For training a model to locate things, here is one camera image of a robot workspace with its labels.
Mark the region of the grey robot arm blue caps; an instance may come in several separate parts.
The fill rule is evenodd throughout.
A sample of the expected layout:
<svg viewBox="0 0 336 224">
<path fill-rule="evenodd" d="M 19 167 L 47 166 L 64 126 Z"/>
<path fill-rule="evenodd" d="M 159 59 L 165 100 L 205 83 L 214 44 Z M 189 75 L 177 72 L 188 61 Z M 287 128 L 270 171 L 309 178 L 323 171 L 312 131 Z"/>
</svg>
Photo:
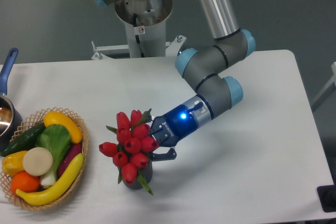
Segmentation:
<svg viewBox="0 0 336 224">
<path fill-rule="evenodd" d="M 162 116 L 147 118 L 150 136 L 165 154 L 150 152 L 153 161 L 176 158 L 177 143 L 231 109 L 243 99 L 243 90 L 233 77 L 220 73 L 251 55 L 254 37 L 241 29 L 229 0 L 200 0 L 215 44 L 204 51 L 182 50 L 178 41 L 166 45 L 166 21 L 172 0 L 94 0 L 100 6 L 113 4 L 125 25 L 128 52 L 132 58 L 177 56 L 175 68 L 194 90 L 195 96 Z"/>
</svg>

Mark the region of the blue black Robotiq gripper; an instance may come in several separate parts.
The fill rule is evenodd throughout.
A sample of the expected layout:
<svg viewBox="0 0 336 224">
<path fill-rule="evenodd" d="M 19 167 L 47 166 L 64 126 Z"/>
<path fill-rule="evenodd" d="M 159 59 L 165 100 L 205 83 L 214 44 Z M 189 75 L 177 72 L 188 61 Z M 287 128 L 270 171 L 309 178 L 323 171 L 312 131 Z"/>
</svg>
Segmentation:
<svg viewBox="0 0 336 224">
<path fill-rule="evenodd" d="M 159 146 L 171 147 L 166 153 L 152 152 L 153 162 L 176 159 L 174 148 L 177 143 L 212 120 L 212 109 L 206 100 L 196 95 L 178 105 L 162 116 L 149 115 L 147 122 L 152 122 L 149 136 L 154 137 Z"/>
</svg>

